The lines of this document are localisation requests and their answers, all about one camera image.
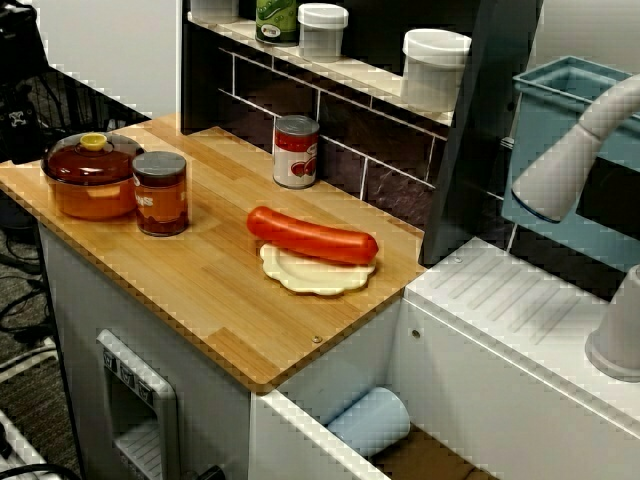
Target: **white faucet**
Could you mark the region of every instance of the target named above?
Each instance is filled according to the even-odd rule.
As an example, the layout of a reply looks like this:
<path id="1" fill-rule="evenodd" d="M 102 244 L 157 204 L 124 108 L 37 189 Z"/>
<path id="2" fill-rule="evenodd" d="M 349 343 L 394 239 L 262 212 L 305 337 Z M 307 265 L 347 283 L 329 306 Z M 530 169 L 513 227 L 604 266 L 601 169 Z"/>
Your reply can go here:
<path id="1" fill-rule="evenodd" d="M 635 75 L 594 100 L 578 123 L 522 172 L 511 189 L 514 198 L 539 218 L 562 221 L 580 197 L 603 142 L 638 110 L 640 75 Z M 610 377 L 640 382 L 640 265 L 627 273 L 585 351 Z"/>

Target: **jar lid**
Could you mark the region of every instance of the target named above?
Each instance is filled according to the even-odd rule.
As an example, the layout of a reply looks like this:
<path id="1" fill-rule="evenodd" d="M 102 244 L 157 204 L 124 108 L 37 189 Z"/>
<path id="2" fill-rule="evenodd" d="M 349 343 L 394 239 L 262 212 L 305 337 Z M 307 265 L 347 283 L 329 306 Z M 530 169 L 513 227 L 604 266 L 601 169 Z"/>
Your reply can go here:
<path id="1" fill-rule="evenodd" d="M 173 152 L 146 152 L 133 159 L 133 173 L 144 184 L 158 181 L 162 185 L 177 183 L 184 176 L 187 161 L 181 155 Z"/>
<path id="2" fill-rule="evenodd" d="M 402 51 L 414 60 L 443 68 L 464 67 L 471 39 L 447 30 L 417 28 L 404 36 Z"/>
<path id="3" fill-rule="evenodd" d="M 320 125 L 303 115 L 287 115 L 276 119 L 276 130 L 294 137 L 304 137 L 317 133 Z"/>
<path id="4" fill-rule="evenodd" d="M 349 12 L 330 3 L 305 3 L 298 8 L 298 21 L 312 28 L 340 30 L 349 23 Z"/>
<path id="5" fill-rule="evenodd" d="M 131 178 L 131 162 L 144 149 L 123 135 L 77 134 L 63 138 L 42 159 L 44 173 L 62 183 L 107 185 Z"/>

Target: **green jar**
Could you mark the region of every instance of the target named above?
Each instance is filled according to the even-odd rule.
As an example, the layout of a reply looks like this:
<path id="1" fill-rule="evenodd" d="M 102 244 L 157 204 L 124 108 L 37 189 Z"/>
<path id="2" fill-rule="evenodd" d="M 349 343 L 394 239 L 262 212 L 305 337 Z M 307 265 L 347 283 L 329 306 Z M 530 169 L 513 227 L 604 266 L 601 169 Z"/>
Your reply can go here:
<path id="1" fill-rule="evenodd" d="M 297 45 L 297 14 L 297 0 L 257 0 L 256 40 L 282 46 Z"/>

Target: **red sausage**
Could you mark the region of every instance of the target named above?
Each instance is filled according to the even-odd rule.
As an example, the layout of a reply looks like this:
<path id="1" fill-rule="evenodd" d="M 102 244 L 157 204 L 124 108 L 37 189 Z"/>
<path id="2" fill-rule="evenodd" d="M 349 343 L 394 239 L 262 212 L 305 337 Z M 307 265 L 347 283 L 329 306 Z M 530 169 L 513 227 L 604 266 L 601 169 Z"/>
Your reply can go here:
<path id="1" fill-rule="evenodd" d="M 247 228 L 277 247 L 336 262 L 367 265 L 378 253 L 378 244 L 368 233 L 296 220 L 268 207 L 255 208 L 247 217 Z"/>

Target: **white container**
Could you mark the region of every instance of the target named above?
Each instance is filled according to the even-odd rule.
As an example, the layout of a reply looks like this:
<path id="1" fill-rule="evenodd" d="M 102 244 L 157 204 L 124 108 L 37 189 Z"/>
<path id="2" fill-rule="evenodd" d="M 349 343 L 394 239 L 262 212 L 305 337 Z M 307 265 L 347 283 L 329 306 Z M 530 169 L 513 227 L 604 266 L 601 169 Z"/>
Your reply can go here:
<path id="1" fill-rule="evenodd" d="M 430 112 L 450 112 L 458 89 L 471 39 L 446 30 L 421 28 L 404 37 L 406 55 L 402 100 Z"/>
<path id="2" fill-rule="evenodd" d="M 240 0 L 191 0 L 191 15 L 209 24 L 233 23 L 240 19 Z"/>
<path id="3" fill-rule="evenodd" d="M 411 420 L 402 400 L 376 387 L 327 429 L 363 457 L 370 457 L 406 437 Z"/>
<path id="4" fill-rule="evenodd" d="M 340 58 L 342 33 L 349 23 L 349 12 L 329 3 L 307 3 L 298 9 L 300 56 L 320 63 Z"/>

